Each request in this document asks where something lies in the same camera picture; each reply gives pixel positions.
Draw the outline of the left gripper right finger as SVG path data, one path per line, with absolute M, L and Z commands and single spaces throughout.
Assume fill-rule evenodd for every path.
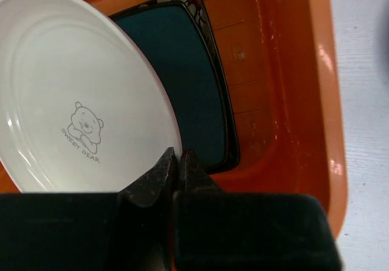
M 178 270 L 341 270 L 325 212 L 312 196 L 228 193 L 192 150 L 173 194 Z

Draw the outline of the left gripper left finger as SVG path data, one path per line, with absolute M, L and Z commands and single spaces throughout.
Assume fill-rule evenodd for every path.
M 118 192 L 2 194 L 1 269 L 170 270 L 161 220 L 174 173 L 168 148 Z

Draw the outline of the cream round plate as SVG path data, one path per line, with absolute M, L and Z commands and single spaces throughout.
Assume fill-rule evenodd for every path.
M 22 192 L 114 192 L 182 143 L 159 77 L 83 0 L 1 0 L 1 163 Z

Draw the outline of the teal square plate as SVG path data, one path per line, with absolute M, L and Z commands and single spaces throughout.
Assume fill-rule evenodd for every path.
M 152 65 L 176 116 L 183 149 L 208 173 L 228 168 L 225 113 L 217 72 L 186 6 L 178 1 L 131 8 L 111 19 Z

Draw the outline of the black floral square plate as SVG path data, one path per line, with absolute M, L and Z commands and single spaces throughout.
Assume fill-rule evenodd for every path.
M 203 0 L 151 0 L 153 48 L 147 55 L 176 114 L 182 145 L 209 174 L 239 164 L 224 70 Z

